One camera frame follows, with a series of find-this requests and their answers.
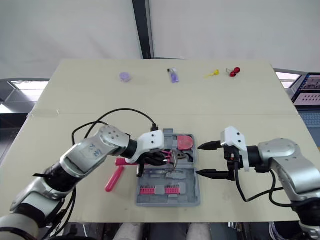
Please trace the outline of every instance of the yellow pin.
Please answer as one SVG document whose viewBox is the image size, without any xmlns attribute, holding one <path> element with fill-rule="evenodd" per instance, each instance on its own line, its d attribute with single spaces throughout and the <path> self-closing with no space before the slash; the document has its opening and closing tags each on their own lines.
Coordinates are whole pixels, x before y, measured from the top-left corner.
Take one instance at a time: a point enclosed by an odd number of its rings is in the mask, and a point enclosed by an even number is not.
<svg viewBox="0 0 320 240">
<path fill-rule="evenodd" d="M 206 76 L 204 76 L 205 78 L 208 78 L 208 77 L 211 77 L 211 76 L 214 76 L 214 75 L 219 75 L 219 70 L 218 69 L 216 69 L 216 70 L 214 70 L 212 73 L 210 73 L 210 74 L 208 74 L 208 75 L 206 75 Z"/>
</svg>

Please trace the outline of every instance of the tool kit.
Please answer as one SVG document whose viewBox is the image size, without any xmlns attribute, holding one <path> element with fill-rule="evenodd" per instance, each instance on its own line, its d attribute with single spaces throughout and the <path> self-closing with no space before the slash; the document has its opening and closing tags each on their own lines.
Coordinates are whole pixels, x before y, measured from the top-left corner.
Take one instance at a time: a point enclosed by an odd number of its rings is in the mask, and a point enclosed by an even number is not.
<svg viewBox="0 0 320 240">
<path fill-rule="evenodd" d="M 198 176 L 193 164 L 197 161 L 192 134 L 174 134 L 164 128 L 163 153 L 174 158 L 174 164 L 145 165 L 138 178 L 136 204 L 141 207 L 194 207 L 200 204 Z"/>
</svg>

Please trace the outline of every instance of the pink handle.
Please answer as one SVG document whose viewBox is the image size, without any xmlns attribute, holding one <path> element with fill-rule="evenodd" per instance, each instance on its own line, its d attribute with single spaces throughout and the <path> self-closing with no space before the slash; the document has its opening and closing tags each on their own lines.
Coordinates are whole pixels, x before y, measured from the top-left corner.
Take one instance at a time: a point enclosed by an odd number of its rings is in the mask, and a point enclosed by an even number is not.
<svg viewBox="0 0 320 240">
<path fill-rule="evenodd" d="M 125 166 L 125 165 L 137 165 L 136 163 L 127 163 L 126 159 L 124 157 L 117 157 L 115 159 L 115 165 L 116 166 Z"/>
<path fill-rule="evenodd" d="M 104 190 L 106 192 L 111 192 L 116 183 L 118 182 L 121 173 L 124 171 L 124 166 L 118 166 L 118 169 L 113 173 L 112 177 L 110 177 L 108 183 L 105 185 Z"/>
</svg>

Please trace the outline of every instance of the silver robot arm segment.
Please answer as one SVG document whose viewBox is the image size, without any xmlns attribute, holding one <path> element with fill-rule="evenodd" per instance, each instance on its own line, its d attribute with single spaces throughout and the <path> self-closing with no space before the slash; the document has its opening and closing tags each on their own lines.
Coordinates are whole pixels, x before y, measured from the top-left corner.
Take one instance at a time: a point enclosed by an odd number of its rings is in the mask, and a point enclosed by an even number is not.
<svg viewBox="0 0 320 240">
<path fill-rule="evenodd" d="M 35 174 L 35 180 L 12 203 L 12 214 L 0 218 L 0 239 L 35 239 L 38 228 L 54 220 L 76 184 L 107 156 L 122 156 L 134 163 L 143 153 L 163 148 L 164 134 L 160 130 L 147 132 L 136 141 L 114 126 L 101 127 L 93 137 L 74 145 L 44 173 Z"/>
<path fill-rule="evenodd" d="M 300 218 L 299 224 L 303 232 L 311 239 L 320 240 L 320 172 L 302 155 L 295 142 L 277 138 L 258 146 L 246 146 L 244 135 L 230 126 L 221 133 L 220 141 L 204 143 L 198 149 L 211 151 L 218 148 L 224 150 L 228 171 L 204 169 L 198 171 L 198 174 L 211 179 L 237 181 L 235 172 L 238 168 L 244 168 L 247 172 L 250 167 L 254 167 L 257 173 L 274 170 L 291 201 L 291 204 L 274 204 L 292 207 Z M 244 201 L 249 202 L 243 193 L 241 196 Z"/>
</svg>

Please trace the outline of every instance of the gray tool case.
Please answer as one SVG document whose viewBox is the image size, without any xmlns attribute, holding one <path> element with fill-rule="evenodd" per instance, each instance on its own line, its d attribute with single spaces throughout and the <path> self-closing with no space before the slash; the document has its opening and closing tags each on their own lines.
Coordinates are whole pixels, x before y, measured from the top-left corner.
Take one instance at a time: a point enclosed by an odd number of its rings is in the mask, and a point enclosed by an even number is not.
<svg viewBox="0 0 320 240">
<path fill-rule="evenodd" d="M 136 205 L 140 207 L 194 207 L 200 204 L 198 175 L 193 164 L 197 161 L 196 143 L 192 134 L 174 134 L 173 128 L 164 128 L 164 149 L 178 150 L 178 136 L 189 136 L 193 146 L 182 152 L 174 172 L 167 172 L 172 165 L 145 165 L 144 174 L 138 179 Z"/>
</svg>

